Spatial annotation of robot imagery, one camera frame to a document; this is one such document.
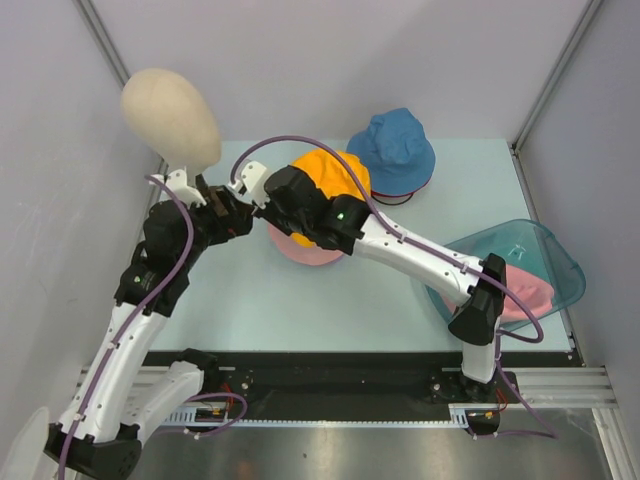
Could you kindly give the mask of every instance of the pink fabric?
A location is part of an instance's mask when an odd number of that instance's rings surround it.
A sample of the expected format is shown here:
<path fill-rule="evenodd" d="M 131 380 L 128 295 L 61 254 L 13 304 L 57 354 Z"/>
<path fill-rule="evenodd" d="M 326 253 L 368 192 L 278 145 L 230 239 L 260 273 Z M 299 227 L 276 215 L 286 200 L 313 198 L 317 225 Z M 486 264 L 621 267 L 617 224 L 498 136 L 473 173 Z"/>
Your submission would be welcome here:
<path fill-rule="evenodd" d="M 507 265 L 507 287 L 531 309 L 537 318 L 540 318 L 553 308 L 551 304 L 555 293 L 553 287 L 525 270 Z M 443 300 L 447 308 L 453 313 L 455 310 L 453 303 L 444 297 Z M 500 322 L 519 322 L 526 319 L 527 316 L 514 301 L 509 297 L 505 298 L 504 311 L 500 317 Z"/>
<path fill-rule="evenodd" d="M 294 262 L 318 267 L 335 262 L 343 256 L 343 253 L 337 250 L 323 250 L 320 247 L 303 247 L 273 225 L 267 225 L 267 229 L 269 230 L 271 240 L 276 244 L 278 250 Z"/>

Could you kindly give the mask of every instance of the teal plastic bin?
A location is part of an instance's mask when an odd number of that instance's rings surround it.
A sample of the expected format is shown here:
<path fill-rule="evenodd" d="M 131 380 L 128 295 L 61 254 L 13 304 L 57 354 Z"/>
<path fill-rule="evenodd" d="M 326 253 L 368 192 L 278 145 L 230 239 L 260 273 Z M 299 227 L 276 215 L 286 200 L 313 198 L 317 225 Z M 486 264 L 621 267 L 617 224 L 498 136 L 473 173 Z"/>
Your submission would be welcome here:
<path fill-rule="evenodd" d="M 535 307 L 538 318 L 577 302 L 586 289 L 580 265 L 547 227 L 532 220 L 511 220 L 450 243 L 447 248 L 480 258 L 490 253 L 504 258 L 507 287 L 519 294 L 527 306 Z M 442 318 L 449 323 L 454 307 L 435 290 L 425 288 Z M 529 323 L 522 320 L 524 314 L 511 300 L 505 300 L 503 317 L 502 328 L 511 331 Z"/>

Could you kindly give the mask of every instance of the blue hat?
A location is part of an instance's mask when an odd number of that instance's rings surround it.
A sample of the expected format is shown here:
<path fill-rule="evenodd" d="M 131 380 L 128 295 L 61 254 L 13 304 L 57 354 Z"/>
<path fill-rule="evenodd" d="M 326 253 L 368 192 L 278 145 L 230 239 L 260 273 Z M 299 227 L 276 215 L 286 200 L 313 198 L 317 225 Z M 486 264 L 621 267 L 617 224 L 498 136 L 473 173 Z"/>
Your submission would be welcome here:
<path fill-rule="evenodd" d="M 369 170 L 371 190 L 391 197 L 422 188 L 436 164 L 422 124 L 406 108 L 371 117 L 367 129 L 351 138 L 347 152 Z"/>

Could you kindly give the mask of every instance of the orange cloth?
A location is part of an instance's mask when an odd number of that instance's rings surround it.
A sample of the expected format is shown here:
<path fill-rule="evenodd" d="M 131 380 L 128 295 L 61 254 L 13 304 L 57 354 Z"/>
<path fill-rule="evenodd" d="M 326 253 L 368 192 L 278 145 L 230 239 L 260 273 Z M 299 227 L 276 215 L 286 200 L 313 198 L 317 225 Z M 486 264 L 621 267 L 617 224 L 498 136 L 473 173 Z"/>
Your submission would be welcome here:
<path fill-rule="evenodd" d="M 360 163 L 360 160 L 355 155 L 340 151 L 338 155 L 349 164 L 367 191 L 367 194 L 370 195 L 371 179 L 369 178 L 367 168 Z M 310 151 L 298 158 L 292 165 L 309 175 L 316 184 L 316 187 L 322 190 L 322 193 L 324 193 L 327 198 L 337 197 L 338 195 L 346 193 L 360 200 L 364 200 L 355 182 L 340 162 L 322 149 Z M 299 233 L 291 234 L 291 238 L 303 247 L 315 246 L 315 243 Z"/>

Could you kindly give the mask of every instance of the white table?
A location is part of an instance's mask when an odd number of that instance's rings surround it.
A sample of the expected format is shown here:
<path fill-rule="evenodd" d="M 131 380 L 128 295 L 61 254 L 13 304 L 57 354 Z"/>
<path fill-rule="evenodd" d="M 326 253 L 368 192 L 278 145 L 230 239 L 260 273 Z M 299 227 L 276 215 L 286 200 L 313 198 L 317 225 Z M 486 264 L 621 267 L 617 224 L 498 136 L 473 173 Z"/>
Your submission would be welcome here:
<path fill-rule="evenodd" d="M 254 142 L 227 142 L 205 173 L 226 184 L 231 164 Z M 344 149 L 346 141 L 327 141 Z M 436 170 L 406 205 L 381 207 L 392 219 L 448 243 L 514 218 L 529 218 L 504 140 L 433 140 Z M 309 150 L 280 143 L 251 156 L 271 168 Z M 261 220 L 248 236 L 207 250 L 152 350 L 442 352 L 460 350 L 424 289 L 409 277 L 360 258 L 307 267 L 280 254 Z M 507 351 L 568 351 L 559 314 L 542 320 L 545 340 L 504 339 Z M 518 333 L 534 336 L 526 326 Z"/>

